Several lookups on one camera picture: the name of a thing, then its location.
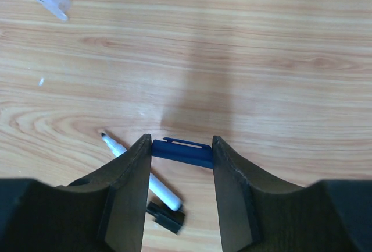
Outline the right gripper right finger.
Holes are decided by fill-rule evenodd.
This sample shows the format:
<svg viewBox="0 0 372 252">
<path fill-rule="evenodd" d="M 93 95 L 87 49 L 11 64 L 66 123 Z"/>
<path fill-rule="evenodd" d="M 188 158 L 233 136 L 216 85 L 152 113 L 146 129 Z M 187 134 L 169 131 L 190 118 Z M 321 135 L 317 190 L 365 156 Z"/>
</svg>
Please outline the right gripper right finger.
<svg viewBox="0 0 372 252">
<path fill-rule="evenodd" d="M 213 138 L 224 251 L 370 251 L 371 181 L 324 179 L 301 187 Z"/>
</svg>

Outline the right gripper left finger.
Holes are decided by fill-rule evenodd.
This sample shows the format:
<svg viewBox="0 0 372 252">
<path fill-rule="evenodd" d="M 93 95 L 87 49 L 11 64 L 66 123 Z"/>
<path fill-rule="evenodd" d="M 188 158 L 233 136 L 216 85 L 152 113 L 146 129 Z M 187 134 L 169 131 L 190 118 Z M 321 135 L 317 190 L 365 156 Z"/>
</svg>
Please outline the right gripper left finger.
<svg viewBox="0 0 372 252">
<path fill-rule="evenodd" d="M 2 251 L 140 251 L 149 173 L 149 134 L 68 186 L 1 180 Z"/>
</svg>

